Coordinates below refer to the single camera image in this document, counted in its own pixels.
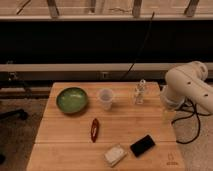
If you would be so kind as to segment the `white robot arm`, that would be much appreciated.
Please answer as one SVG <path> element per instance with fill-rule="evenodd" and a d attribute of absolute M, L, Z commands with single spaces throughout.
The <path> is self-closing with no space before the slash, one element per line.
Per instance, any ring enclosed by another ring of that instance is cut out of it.
<path fill-rule="evenodd" d="M 188 98 L 213 114 L 213 87 L 205 83 L 207 76 L 208 68 L 200 61 L 170 69 L 160 93 L 162 104 L 167 109 L 178 109 Z"/>

